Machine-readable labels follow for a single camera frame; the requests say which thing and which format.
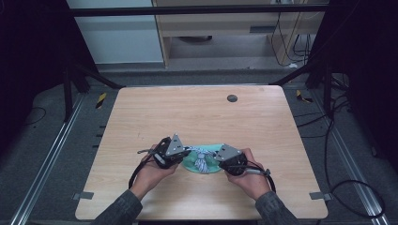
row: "gray sleeve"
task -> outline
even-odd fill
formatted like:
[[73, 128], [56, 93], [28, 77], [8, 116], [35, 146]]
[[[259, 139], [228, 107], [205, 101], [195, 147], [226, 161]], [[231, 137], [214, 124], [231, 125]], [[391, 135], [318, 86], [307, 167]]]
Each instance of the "gray sleeve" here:
[[119, 198], [105, 209], [91, 224], [122, 225], [129, 224], [137, 218], [143, 206], [135, 195], [126, 190]]
[[299, 224], [296, 217], [284, 206], [275, 192], [270, 191], [255, 202], [255, 208], [266, 224]]

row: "metal frame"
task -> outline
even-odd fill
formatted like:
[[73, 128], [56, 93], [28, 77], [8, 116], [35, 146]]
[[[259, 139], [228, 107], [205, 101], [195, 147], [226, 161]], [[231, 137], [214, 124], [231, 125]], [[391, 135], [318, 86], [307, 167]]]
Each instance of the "metal frame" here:
[[11, 225], [17, 225], [17, 224], [24, 225], [28, 220], [30, 213], [33, 210], [33, 207], [35, 206], [35, 203], [38, 200], [38, 196], [40, 195], [40, 192], [44, 188], [47, 178], [50, 175], [50, 172], [53, 169], [56, 159], [58, 158], [58, 155], [61, 152], [62, 147], [64, 146], [65, 140], [67, 139], [70, 130], [73, 127], [77, 115], [79, 114], [79, 111], [82, 107], [82, 103], [84, 101], [84, 96], [85, 96], [84, 94], [79, 94], [76, 103], [74, 105], [73, 114], [71, 115], [70, 119], [67, 122], [65, 122], [64, 125], [61, 127], [58, 135], [55, 138], [53, 146], [50, 149], [49, 154], [44, 159], [44, 162], [41, 165], [41, 168], [38, 171], [35, 180], [33, 181], [32, 186], [29, 188], [28, 192], [26, 193], [23, 199], [23, 202], [18, 207], [17, 211], [12, 217], [10, 222]]
[[289, 5], [231, 5], [192, 7], [115, 7], [115, 8], [72, 8], [70, 10], [47, 10], [48, 15], [73, 17], [177, 15], [214, 13], [256, 13], [256, 12], [317, 12], [342, 10], [346, 5], [289, 4]]

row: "cabinet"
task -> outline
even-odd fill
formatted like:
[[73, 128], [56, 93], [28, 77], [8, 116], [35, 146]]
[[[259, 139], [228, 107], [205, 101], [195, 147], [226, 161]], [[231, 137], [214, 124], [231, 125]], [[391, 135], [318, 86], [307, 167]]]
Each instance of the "cabinet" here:
[[[297, 0], [295, 4], [327, 3], [326, 0]], [[176, 6], [228, 6], [266, 5], [270, 0], [152, 0], [154, 7]], [[281, 27], [274, 34], [272, 45], [279, 62], [284, 63], [298, 34], [316, 34], [323, 12], [284, 13], [228, 13], [196, 15], [158, 15], [156, 21], [161, 41], [164, 63], [168, 65], [172, 37], [270, 35], [278, 23]]]
[[[151, 7], [150, 0], [67, 0], [70, 8]], [[91, 55], [100, 70], [134, 68], [137, 64], [162, 63], [157, 26], [152, 15], [76, 17]]]

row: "black curtain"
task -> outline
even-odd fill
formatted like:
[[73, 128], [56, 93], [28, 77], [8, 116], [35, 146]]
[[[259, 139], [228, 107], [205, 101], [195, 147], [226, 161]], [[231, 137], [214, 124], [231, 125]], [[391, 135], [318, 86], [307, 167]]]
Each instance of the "black curtain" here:
[[[63, 82], [74, 63], [98, 72], [72, 17], [48, 16], [48, 10], [69, 9], [65, 0], [0, 0], [0, 154], [23, 127], [38, 93]], [[84, 74], [71, 70], [79, 91]]]
[[[311, 55], [349, 77], [349, 100], [363, 130], [377, 153], [398, 172], [398, 4], [395, 0], [330, 3], [350, 7], [325, 14]], [[315, 69], [310, 80], [321, 82], [323, 71]]]

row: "table top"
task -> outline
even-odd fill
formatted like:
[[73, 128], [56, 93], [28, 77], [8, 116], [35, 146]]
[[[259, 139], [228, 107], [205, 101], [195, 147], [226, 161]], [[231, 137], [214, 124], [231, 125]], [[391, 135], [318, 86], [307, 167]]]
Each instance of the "table top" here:
[[[227, 100], [236, 95], [237, 101]], [[270, 169], [277, 194], [297, 218], [324, 218], [319, 186], [280, 86], [162, 86], [119, 91], [80, 199], [78, 219], [94, 219], [128, 188], [148, 149], [174, 133], [184, 145], [227, 143], [252, 149]], [[142, 200], [137, 219], [259, 219], [250, 199], [224, 172], [198, 174], [181, 165]]]

